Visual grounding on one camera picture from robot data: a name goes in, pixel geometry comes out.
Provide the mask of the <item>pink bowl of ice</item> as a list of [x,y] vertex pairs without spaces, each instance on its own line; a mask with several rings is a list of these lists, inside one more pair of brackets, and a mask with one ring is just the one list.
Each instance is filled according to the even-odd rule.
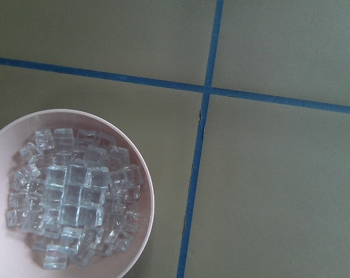
[[123,277],[153,219],[148,167],[106,120],[51,109],[0,130],[0,277]]

